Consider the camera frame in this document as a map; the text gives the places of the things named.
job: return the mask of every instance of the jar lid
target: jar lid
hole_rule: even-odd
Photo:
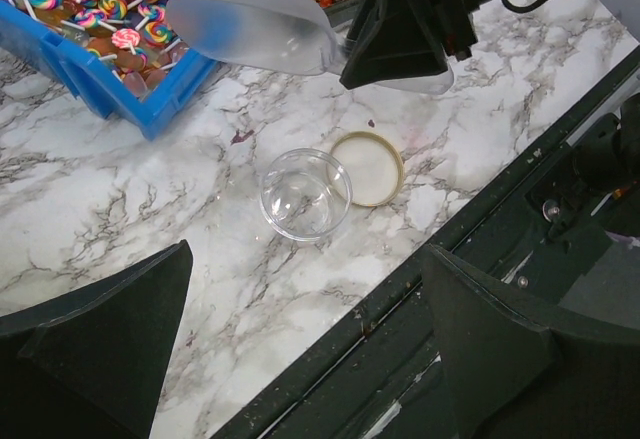
[[[377,134],[349,133],[333,145],[331,155],[351,179],[353,204],[381,206],[391,202],[402,189],[402,157],[389,141]]]

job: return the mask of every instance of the lollipop stick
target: lollipop stick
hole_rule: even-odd
[[[171,44],[169,44],[167,47],[165,47],[165,48],[162,50],[162,53],[165,53],[165,52],[169,52],[169,51],[171,51],[174,47],[176,47],[176,46],[177,46],[178,44],[180,44],[181,42],[182,42],[182,39],[180,39],[180,38],[176,39],[176,40],[175,40],[175,41],[173,41]]]
[[[131,4],[127,4],[127,10],[131,10],[134,7],[136,7],[137,5],[139,5],[142,2],[142,0],[135,0],[133,1]]]
[[[33,7],[31,7],[31,3],[29,2],[29,0],[23,0],[23,2],[24,2],[24,7],[27,8],[27,12],[29,12],[29,15],[31,16],[31,18],[34,21],[40,22],[40,19],[38,19],[38,17],[36,16],[36,13],[33,12]]]
[[[162,66],[160,68],[161,71],[168,71],[169,69],[173,69],[174,67],[176,67],[178,65],[177,62],[172,62],[171,64],[167,64],[166,66]]]
[[[84,31],[85,30],[84,26],[76,24],[75,22],[60,21],[60,24],[64,24],[65,26],[68,26],[68,27],[73,27],[74,29],[78,29],[79,31]]]
[[[105,29],[109,29],[111,32],[116,32],[118,29],[113,27],[111,24],[107,24],[106,22],[98,21],[98,24],[104,27]]]
[[[145,16],[140,23],[136,26],[136,31],[139,31],[140,29],[142,29],[144,26],[147,25],[147,22],[149,22],[151,20],[151,18],[149,16]]]

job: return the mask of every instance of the blue plastic bin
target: blue plastic bin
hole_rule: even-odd
[[[0,1],[0,47],[59,80],[100,117],[116,114],[158,136],[202,84],[215,61],[189,51],[158,88],[140,102],[93,54]]]

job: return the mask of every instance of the plastic scoop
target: plastic scoop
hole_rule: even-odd
[[[342,38],[314,0],[170,0],[166,19],[191,48],[218,61],[301,76],[340,75]],[[379,85],[442,94],[453,72]]]

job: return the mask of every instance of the brown candy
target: brown candy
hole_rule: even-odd
[[[89,40],[87,48],[95,49],[101,56],[108,56],[109,54],[117,54],[120,52],[120,49],[111,42],[111,38],[92,37]]]
[[[45,24],[50,24],[52,26],[57,26],[62,21],[66,21],[71,17],[71,13],[62,8],[44,10],[44,9],[34,9],[36,17],[40,19]]]
[[[155,69],[146,76],[144,82],[147,84],[149,90],[153,91],[162,81],[164,81],[165,77],[167,77],[166,71]]]
[[[90,36],[100,37],[100,38],[105,38],[105,37],[110,38],[111,35],[113,34],[113,32],[111,32],[109,29],[102,26],[96,26],[96,27],[87,29],[87,32],[89,33]]]
[[[72,0],[64,0],[62,2],[62,7],[65,11],[68,11],[72,16],[75,16],[80,11],[84,11],[84,6],[82,4],[76,4],[75,1]]]
[[[133,55],[125,50],[120,50],[117,54],[118,58],[115,60],[115,64],[121,69],[141,71],[146,66],[144,59],[137,54]]]

